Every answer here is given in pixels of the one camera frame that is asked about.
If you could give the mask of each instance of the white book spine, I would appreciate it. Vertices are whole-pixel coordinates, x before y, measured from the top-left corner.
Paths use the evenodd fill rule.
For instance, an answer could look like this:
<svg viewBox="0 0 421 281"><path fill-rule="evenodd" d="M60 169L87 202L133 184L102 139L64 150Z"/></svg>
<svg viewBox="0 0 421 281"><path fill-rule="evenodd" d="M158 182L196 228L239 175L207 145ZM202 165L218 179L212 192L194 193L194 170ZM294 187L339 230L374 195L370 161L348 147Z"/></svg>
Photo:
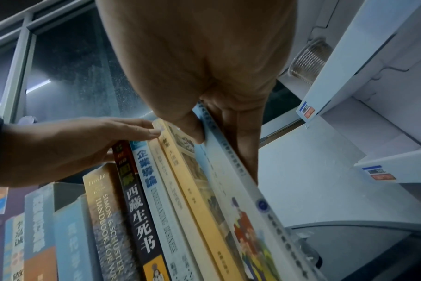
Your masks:
<svg viewBox="0 0 421 281"><path fill-rule="evenodd" d="M193 217L189 206L184 199L184 195L178 186L178 182L175 178L175 175L173 174L172 169L169 166L169 161L167 160L163 148L158 142L158 139L151 140L149 142L149 148L156 162L158 171L161 174L161 178L163 179L178 220L180 221L183 230L185 230L183 233L189 242L193 256L195 257L203 279L219 280L220 276L211 257L207 244L204 242L200 230L195 223L195 218Z"/></svg>
<svg viewBox="0 0 421 281"><path fill-rule="evenodd" d="M238 212L247 214L256 235L262 236L262 241L271 253L281 280L318 280L320 277L317 277L317 272L292 242L207 110L199 104L194 111L202 119L206 135L206 143L195 146L197 161L203 166L217 194L226 220L236 222L240 219ZM207 148L210 148L211 153L206 153ZM230 228L234 239L237 239L234 226Z"/></svg>
<svg viewBox="0 0 421 281"><path fill-rule="evenodd" d="M24 280L24 213L13 219L12 281Z"/></svg>
<svg viewBox="0 0 421 281"><path fill-rule="evenodd" d="M132 153L172 280L202 280L147 142L134 147Z"/></svg>

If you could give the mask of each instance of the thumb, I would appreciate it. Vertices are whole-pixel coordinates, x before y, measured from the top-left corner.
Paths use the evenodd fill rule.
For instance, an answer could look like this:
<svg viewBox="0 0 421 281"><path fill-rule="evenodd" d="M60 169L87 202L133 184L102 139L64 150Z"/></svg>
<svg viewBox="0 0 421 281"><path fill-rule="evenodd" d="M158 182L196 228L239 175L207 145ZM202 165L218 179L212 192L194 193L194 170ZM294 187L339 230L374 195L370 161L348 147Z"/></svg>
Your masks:
<svg viewBox="0 0 421 281"><path fill-rule="evenodd" d="M145 141L161 135L161 131L158 129L147 129L115 121L112 121L111 125L109 133L113 140Z"/></svg>
<svg viewBox="0 0 421 281"><path fill-rule="evenodd" d="M180 128L186 135L191 136L196 143L204 142L203 125L192 110L180 119L169 122Z"/></svg>

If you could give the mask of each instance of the white shelf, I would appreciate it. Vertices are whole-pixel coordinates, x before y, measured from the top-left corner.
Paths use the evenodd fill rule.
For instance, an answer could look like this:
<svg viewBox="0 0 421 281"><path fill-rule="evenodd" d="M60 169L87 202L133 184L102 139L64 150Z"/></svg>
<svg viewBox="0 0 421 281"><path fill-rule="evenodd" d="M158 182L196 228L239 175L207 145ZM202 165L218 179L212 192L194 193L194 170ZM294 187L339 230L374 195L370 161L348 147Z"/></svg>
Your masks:
<svg viewBox="0 0 421 281"><path fill-rule="evenodd" d="M308 122L324 109L420 5L421 0L399 0L397 5L393 0L366 0L299 106L300 117ZM312 114L305 116L301 110L306 106Z"/></svg>
<svg viewBox="0 0 421 281"><path fill-rule="evenodd" d="M377 181L421 182L421 148L412 152L382 157L354 165Z"/></svg>

